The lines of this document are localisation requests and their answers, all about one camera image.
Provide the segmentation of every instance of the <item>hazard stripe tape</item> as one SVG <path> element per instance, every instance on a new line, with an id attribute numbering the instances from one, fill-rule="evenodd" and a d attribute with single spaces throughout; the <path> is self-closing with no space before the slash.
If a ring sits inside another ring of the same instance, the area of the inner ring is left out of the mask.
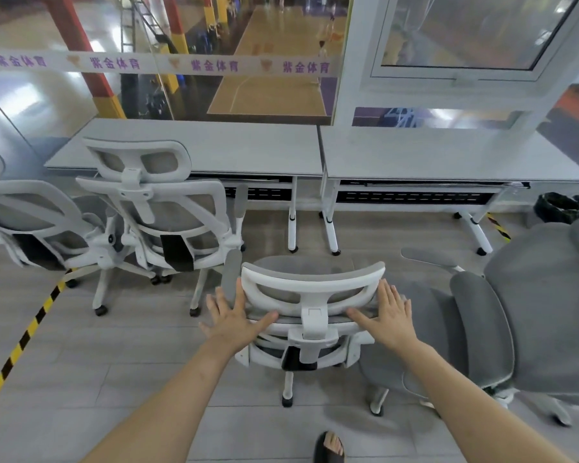
<path id="1" fill-rule="evenodd" d="M 11 352 L 11 355 L 8 357 L 7 362 L 4 364 L 2 370 L 0 371 L 0 390 L 4 386 L 4 381 L 7 380 L 7 377 L 11 373 L 11 370 L 13 370 L 13 367 L 17 364 L 17 361 L 22 356 L 23 350 L 26 349 L 26 346 L 30 342 L 30 339 L 36 333 L 36 329 L 39 327 L 45 316 L 49 313 L 49 311 L 52 308 L 52 305 L 54 305 L 56 298 L 58 298 L 58 295 L 60 295 L 60 293 L 64 291 L 65 287 L 66 285 L 64 281 L 60 281 L 58 285 L 54 287 L 52 293 L 49 295 L 47 300 L 43 303 L 42 307 L 36 313 L 32 321 L 30 322 L 29 326 L 26 328 L 26 331 L 24 331 L 22 338 L 19 340 L 19 342 L 17 342 L 15 349 L 13 350 L 13 352 Z"/>
<path id="2" fill-rule="evenodd" d="M 510 235 L 508 235 L 508 232 L 506 232 L 506 229 L 504 229 L 502 227 L 502 225 L 500 225 L 500 223 L 493 217 L 493 215 L 491 213 L 487 213 L 486 217 L 487 217 L 487 219 L 489 219 L 489 221 L 491 221 L 491 224 L 493 224 L 495 226 L 495 228 L 498 230 L 500 235 L 502 235 L 502 237 L 504 239 L 506 239 L 506 242 L 510 242 Z"/>

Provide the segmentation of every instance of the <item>hand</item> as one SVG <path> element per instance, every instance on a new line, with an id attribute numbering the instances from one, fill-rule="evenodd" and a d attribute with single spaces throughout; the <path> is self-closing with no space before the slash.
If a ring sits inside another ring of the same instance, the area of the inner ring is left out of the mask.
<path id="1" fill-rule="evenodd" d="M 240 278 L 236 280 L 236 301 L 233 309 L 227 304 L 221 287 L 216 288 L 216 299 L 210 294 L 206 296 L 206 305 L 212 314 L 214 325 L 209 327 L 200 322 L 199 327 L 208 337 L 207 342 L 220 349 L 228 359 L 255 340 L 258 334 L 279 317 L 277 312 L 268 312 L 257 323 L 251 323 L 244 312 L 245 302 L 246 296 Z"/>
<path id="2" fill-rule="evenodd" d="M 371 333 L 375 341 L 403 358 L 420 344 L 412 325 L 412 301 L 404 302 L 396 287 L 391 287 L 386 280 L 380 280 L 377 299 L 378 318 L 370 319 L 356 309 L 348 309 L 347 316 Z"/>

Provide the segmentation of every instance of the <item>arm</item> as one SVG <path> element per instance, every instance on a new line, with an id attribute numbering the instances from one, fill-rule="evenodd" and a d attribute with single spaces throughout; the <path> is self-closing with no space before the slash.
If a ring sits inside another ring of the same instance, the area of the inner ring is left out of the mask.
<path id="1" fill-rule="evenodd" d="M 244 304 L 240 279 L 236 282 L 233 309 L 220 287 L 216 289 L 216 300 L 208 295 L 206 305 L 214 326 L 199 324 L 207 341 L 165 388 L 114 428 L 81 463 L 185 463 L 225 366 L 278 317 L 276 312 L 269 312 L 259 322 L 250 323 Z"/>
<path id="2" fill-rule="evenodd" d="M 554 445 L 504 409 L 428 344 L 416 338 L 412 303 L 384 280 L 378 286 L 379 317 L 355 309 L 348 316 L 394 351 L 427 390 L 468 463 L 572 463 Z"/>

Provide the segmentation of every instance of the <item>white table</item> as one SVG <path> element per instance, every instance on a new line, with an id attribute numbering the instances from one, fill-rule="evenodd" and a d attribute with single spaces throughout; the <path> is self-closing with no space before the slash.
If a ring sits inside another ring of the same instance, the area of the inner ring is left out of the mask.
<path id="1" fill-rule="evenodd" d="M 579 165 L 537 132 L 517 145 L 496 130 L 371 127 L 337 130 L 323 126 L 321 134 L 325 161 L 320 187 L 321 216 L 333 255 L 340 253 L 333 224 L 335 207 L 407 210 L 408 204 L 395 204 L 396 198 L 391 195 L 408 191 L 418 197 L 429 192 L 433 196 L 436 192 L 490 191 L 493 195 L 476 205 L 467 205 L 465 201 L 455 206 L 454 198 L 447 204 L 456 211 L 456 218 L 469 225 L 480 245 L 477 253 L 486 255 L 493 249 L 479 222 L 505 192 L 532 182 L 579 183 Z M 339 204 L 339 192 L 358 197 L 351 203 Z M 373 195 L 375 199 L 379 195 L 377 204 L 373 203 Z M 383 203 L 381 199 L 385 196 L 388 201 Z M 476 211 L 470 214 L 467 208 Z"/>
<path id="2" fill-rule="evenodd" d="M 258 188 L 291 189 L 288 249 L 292 252 L 298 249 L 298 177 L 322 176 L 317 127 L 310 125 L 95 118 L 49 159 L 45 167 L 50 170 L 95 170 L 82 138 L 178 141 L 189 152 L 194 173 L 213 174 L 224 183 L 240 180 L 256 182 Z M 291 182 L 266 182 L 266 176 L 291 177 Z"/>

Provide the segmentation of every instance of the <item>left hand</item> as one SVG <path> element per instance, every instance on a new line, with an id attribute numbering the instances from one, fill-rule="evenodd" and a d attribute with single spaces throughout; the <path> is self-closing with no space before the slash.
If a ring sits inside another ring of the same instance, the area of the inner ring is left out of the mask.
<path id="1" fill-rule="evenodd" d="M 228 305 L 221 287 L 216 288 L 215 297 L 210 294 L 206 296 L 206 305 L 214 325 L 209 327 L 200 322 L 199 327 L 208 337 L 207 342 L 223 350 L 228 357 L 254 341 L 258 334 L 279 317 L 277 312 L 268 312 L 257 323 L 251 323 L 244 312 L 245 302 L 246 296 L 240 278 L 236 280 L 236 301 L 233 309 Z"/>

